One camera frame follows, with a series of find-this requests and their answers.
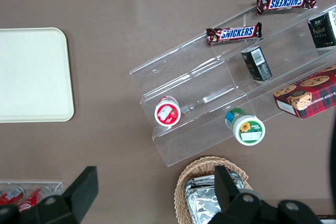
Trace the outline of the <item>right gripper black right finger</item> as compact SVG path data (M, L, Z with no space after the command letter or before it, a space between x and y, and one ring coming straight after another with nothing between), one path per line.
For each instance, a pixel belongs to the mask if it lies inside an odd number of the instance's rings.
M215 194L221 208L210 223L319 223L319 217L304 203L282 200L277 207L257 192L238 189L224 166L216 166Z

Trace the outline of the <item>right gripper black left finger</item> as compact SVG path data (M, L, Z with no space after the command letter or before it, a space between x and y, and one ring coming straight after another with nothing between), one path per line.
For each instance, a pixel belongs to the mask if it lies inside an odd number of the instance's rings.
M81 223L98 191L97 168L88 166L65 191L49 193L25 211L2 205L1 223Z

